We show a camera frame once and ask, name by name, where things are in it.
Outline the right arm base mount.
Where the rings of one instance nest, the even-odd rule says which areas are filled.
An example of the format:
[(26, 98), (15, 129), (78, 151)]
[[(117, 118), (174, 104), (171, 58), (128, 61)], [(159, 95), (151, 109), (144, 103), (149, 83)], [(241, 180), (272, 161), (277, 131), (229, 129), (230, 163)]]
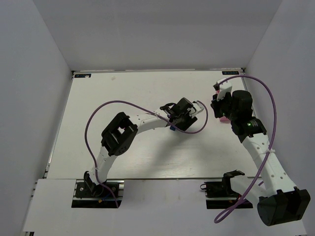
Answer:
[(200, 190), (205, 192), (207, 209), (227, 209), (241, 198), (236, 192), (227, 193), (221, 181), (204, 182)]

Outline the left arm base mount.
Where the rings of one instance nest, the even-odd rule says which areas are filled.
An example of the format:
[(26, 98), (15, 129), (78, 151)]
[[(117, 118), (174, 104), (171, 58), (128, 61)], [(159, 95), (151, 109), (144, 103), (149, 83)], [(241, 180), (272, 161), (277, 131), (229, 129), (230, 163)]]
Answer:
[[(114, 193), (118, 206), (120, 206), (123, 193), (123, 180), (108, 180), (106, 186)], [(110, 191), (102, 186), (92, 193), (83, 180), (77, 180), (72, 198), (72, 208), (117, 208), (116, 202)]]

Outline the pink plastic box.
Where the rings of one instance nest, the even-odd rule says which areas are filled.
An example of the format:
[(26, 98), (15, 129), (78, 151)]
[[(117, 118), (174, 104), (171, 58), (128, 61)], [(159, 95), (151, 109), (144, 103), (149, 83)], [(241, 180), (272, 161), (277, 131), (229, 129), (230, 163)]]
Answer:
[(222, 122), (222, 123), (230, 123), (230, 120), (226, 117), (221, 117), (219, 118), (219, 121)]

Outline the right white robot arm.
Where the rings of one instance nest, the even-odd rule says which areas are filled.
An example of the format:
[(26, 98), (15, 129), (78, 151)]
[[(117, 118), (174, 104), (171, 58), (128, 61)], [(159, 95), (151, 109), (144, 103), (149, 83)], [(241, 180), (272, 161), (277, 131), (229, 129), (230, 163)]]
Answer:
[(301, 220), (311, 197), (300, 190), (286, 174), (275, 151), (269, 148), (269, 138), (262, 122), (252, 115), (252, 96), (248, 91), (218, 92), (211, 107), (216, 118), (230, 120), (233, 133), (260, 170), (264, 187), (255, 184), (245, 199), (258, 211), (266, 226)]

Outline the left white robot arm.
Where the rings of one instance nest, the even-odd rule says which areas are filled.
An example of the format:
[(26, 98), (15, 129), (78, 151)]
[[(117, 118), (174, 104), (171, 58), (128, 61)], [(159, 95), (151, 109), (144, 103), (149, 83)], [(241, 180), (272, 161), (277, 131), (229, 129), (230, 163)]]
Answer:
[(102, 194), (106, 187), (107, 176), (116, 158), (131, 146), (136, 135), (156, 128), (170, 127), (188, 133), (204, 108), (198, 101), (190, 102), (182, 98), (178, 103), (168, 103), (151, 112), (128, 116), (124, 112), (115, 115), (101, 133), (99, 155), (92, 156), (94, 166), (84, 173), (84, 183), (93, 197)]

